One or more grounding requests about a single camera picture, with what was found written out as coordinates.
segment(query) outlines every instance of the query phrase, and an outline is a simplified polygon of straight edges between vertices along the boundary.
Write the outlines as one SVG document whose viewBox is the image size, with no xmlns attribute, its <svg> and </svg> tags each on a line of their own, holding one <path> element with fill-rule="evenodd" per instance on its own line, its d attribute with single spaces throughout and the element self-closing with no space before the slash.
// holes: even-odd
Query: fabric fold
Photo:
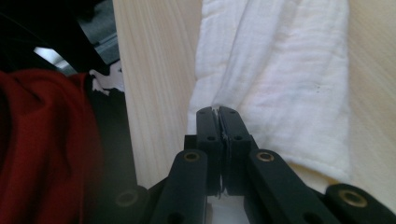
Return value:
<svg viewBox="0 0 396 224">
<path fill-rule="evenodd" d="M 189 108 L 236 109 L 259 147 L 349 181 L 347 0 L 206 0 Z"/>
</svg>

